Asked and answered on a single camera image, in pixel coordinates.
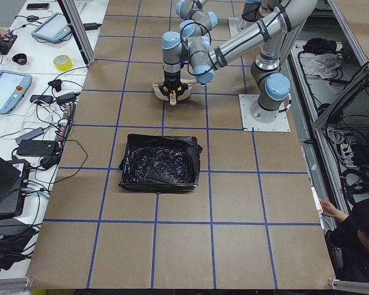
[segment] grid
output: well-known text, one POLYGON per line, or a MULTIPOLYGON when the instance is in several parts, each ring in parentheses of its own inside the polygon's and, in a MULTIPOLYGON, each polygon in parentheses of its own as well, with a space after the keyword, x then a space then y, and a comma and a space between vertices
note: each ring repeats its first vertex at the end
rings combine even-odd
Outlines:
MULTIPOLYGON (((217 72, 214 82, 195 87, 189 101, 174 108, 154 97, 150 79, 162 78, 162 62, 153 46, 160 44, 161 23, 166 31, 176 30, 175 4, 110 2, 71 134, 89 158, 72 181, 55 185, 29 274, 37 288, 327 288, 333 271, 295 131, 266 135, 241 129, 237 95, 256 90, 248 65, 257 52, 217 72), (128 133, 197 136, 204 148, 200 186, 179 198, 119 192, 118 165, 128 133), (244 197, 251 199, 242 203, 244 197), (297 204, 280 211, 285 201, 297 204), (289 238, 300 239, 298 249, 279 243, 289 238), (301 259, 294 257, 297 251, 301 259), (236 265, 225 260, 227 253, 236 265), (71 261, 69 281, 60 278, 58 255, 71 261), (287 267, 286 259, 296 269, 287 267), (256 263, 260 266, 249 266, 256 263), (56 265, 59 274, 46 270, 47 264, 56 265), (316 270, 304 274, 301 267, 316 270)), ((242 5, 209 1, 205 11, 227 19, 242 5)), ((220 23, 212 45, 228 39, 227 22, 220 23)), ((81 162, 79 149, 68 142, 58 178, 81 162)))

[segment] power adapter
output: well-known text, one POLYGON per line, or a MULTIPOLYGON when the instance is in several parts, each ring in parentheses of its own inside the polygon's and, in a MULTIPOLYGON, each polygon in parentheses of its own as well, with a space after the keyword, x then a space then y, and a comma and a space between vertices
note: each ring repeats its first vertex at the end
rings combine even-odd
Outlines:
POLYGON ((76 97, 80 94, 80 92, 69 92, 63 95, 56 97, 56 102, 58 105, 63 105, 66 103, 70 103, 72 101, 76 101, 76 97))
POLYGON ((101 27, 101 23, 84 23, 85 31, 97 30, 101 27))

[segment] screen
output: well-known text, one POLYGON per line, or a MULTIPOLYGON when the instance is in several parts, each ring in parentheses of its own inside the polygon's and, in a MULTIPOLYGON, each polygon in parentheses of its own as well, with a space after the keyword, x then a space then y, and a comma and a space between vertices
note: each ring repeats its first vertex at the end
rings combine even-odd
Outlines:
POLYGON ((36 33, 47 36, 48 38, 55 37, 60 33, 63 28, 67 26, 67 21, 64 15, 58 14, 51 18, 46 23, 43 23, 37 30, 36 33))
POLYGON ((4 107, 23 78, 25 77, 10 73, 2 73, 0 75, 0 109, 4 107))

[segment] blue tape line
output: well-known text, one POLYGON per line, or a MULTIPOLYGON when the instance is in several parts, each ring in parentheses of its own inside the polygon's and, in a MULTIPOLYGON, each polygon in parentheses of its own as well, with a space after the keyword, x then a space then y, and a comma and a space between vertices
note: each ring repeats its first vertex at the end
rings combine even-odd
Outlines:
MULTIPOLYGON (((132 49, 133 49, 133 45, 134 45, 134 35, 135 35, 135 30, 137 28, 138 15, 139 15, 139 12, 140 12, 140 7, 141 7, 141 0, 139 0, 139 2, 138 2, 137 18, 135 19, 134 31, 133 31, 133 36, 132 36, 133 38, 131 40, 131 46, 130 46, 129 59, 128 59, 127 69, 126 69, 125 77, 124 77, 124 81, 123 81, 123 89, 125 89, 125 85, 126 85, 126 82, 127 82, 127 77, 129 75, 130 60, 131 60, 131 54, 132 54, 132 49)), ((122 104, 123 104, 123 96, 124 96, 124 92, 122 92, 122 96, 121 96, 121 103, 119 105, 119 110, 118 110, 118 113, 117 113, 116 125, 119 125, 119 118, 120 118, 120 115, 121 115, 121 109, 122 109, 122 104)), ((109 167, 112 164, 112 159, 113 159, 113 154, 114 154, 114 149, 115 149, 115 143, 116 143, 117 129, 118 129, 118 127, 115 127, 114 138, 113 138, 112 148, 111 148, 111 155, 109 157, 109 167)), ((95 252, 96 252, 96 249, 97 249, 97 240, 98 240, 98 234, 99 234, 99 231, 100 231, 100 222, 101 222, 102 212, 103 212, 103 209, 104 209, 104 201, 105 201, 106 189, 108 187, 108 180, 109 180, 109 170, 108 170, 107 175, 106 175, 104 193, 103 193, 103 198, 101 200, 100 215, 98 217, 98 225, 97 225, 97 230, 96 230, 95 243, 94 243, 94 246, 93 246, 92 259, 90 261, 90 271, 89 271, 89 276, 88 276, 88 279, 87 279, 87 286, 86 286, 87 289, 90 288, 90 281, 91 281, 91 278, 92 278, 94 257, 95 257, 95 252)))
POLYGON ((123 90, 107 90, 107 89, 82 89, 86 92, 123 92, 123 90))
POLYGON ((236 221, 164 221, 164 220, 115 220, 115 219, 55 219, 45 218, 44 222, 85 222, 85 223, 130 223, 130 224, 184 224, 184 225, 211 225, 214 226, 320 226, 316 222, 236 222, 236 221))
POLYGON ((93 264, 94 264, 94 259, 95 259, 95 255, 96 255, 97 241, 98 241, 98 233, 99 232, 100 232, 100 223, 97 222, 97 229, 96 229, 96 236, 94 238, 92 258, 90 260, 89 274, 87 276, 87 283, 86 283, 87 289, 89 289, 89 287, 90 287, 90 281, 92 280, 93 264))
POLYGON ((209 186, 209 215, 210 215, 210 243, 212 250, 212 278, 213 289, 217 289, 216 281, 216 262, 215 262, 215 240, 213 234, 213 204, 212 204, 212 177, 210 176, 210 141, 209 141, 209 113, 208 113, 208 96, 205 89, 205 110, 207 122, 207 158, 208 158, 208 186, 209 186))
POLYGON ((153 249, 152 249, 152 269, 151 269, 151 279, 150 288, 153 289, 154 286, 154 265, 156 261, 156 236, 157 236, 157 214, 159 212, 159 194, 156 194, 156 208, 154 209, 154 227, 153 227, 153 249))
MULTIPOLYGON (((73 167, 73 166, 63 166, 59 167, 59 169, 65 170, 114 170, 121 171, 116 167, 73 167)), ((298 172, 298 171, 224 171, 224 170, 200 170, 201 173, 226 173, 226 174, 284 174, 284 175, 307 175, 306 172, 298 172)))
POLYGON ((254 156, 255 156, 255 160, 256 160, 258 185, 260 187, 261 204, 263 206, 263 214, 264 214, 264 220, 265 220, 266 238, 267 238, 267 241, 268 241, 269 257, 271 258, 271 267, 272 267, 273 281, 274 281, 274 284, 275 284, 275 289, 277 289, 278 288, 278 285, 277 285, 277 278, 276 278, 276 269, 275 269, 275 264, 274 264, 274 260, 273 260, 273 253, 272 253, 272 246, 271 246, 271 237, 270 237, 270 234, 269 234, 268 219, 267 219, 266 210, 265 210, 263 185, 262 185, 262 182, 261 182, 260 165, 258 163, 258 153, 257 153, 257 145, 256 145, 256 139, 255 139, 254 131, 252 132, 252 140, 253 140, 254 156))
POLYGON ((162 102, 161 136, 164 136, 165 129, 165 103, 162 102))
MULTIPOLYGON (((163 113, 165 110, 165 103, 163 102, 163 113)), ((137 126, 137 125, 98 125, 98 124, 73 124, 74 127, 98 127, 98 128, 143 128, 143 129, 177 129, 177 130, 216 130, 216 131, 242 131, 239 128, 207 128, 207 127, 174 127, 164 126, 164 118, 162 120, 162 127, 158 126, 137 126)))

